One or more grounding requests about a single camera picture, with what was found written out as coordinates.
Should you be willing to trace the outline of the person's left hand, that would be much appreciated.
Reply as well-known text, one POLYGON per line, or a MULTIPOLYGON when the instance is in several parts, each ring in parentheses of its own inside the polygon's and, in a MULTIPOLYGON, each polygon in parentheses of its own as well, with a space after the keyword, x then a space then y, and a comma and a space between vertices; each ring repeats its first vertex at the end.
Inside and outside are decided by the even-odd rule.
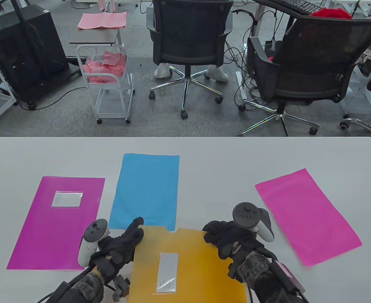
POLYGON ((109 284, 119 271, 133 261, 135 248, 144 237, 142 217, 135 218, 119 237, 107 236, 99 242, 99 251, 90 257, 90 266, 97 267, 104 284, 109 284))

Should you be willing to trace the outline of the person's right hand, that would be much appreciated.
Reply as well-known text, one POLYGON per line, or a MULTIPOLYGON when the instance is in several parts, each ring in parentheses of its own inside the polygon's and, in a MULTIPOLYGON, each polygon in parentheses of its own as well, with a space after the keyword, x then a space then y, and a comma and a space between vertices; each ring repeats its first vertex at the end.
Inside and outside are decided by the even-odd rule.
POLYGON ((218 249, 220 259, 232 260, 228 276, 239 282, 244 282, 240 269, 249 257, 258 255, 258 263, 264 263, 265 269, 269 259, 277 260, 276 255, 257 240, 255 232, 238 227, 234 221, 210 221, 202 231, 205 232, 204 241, 218 249))

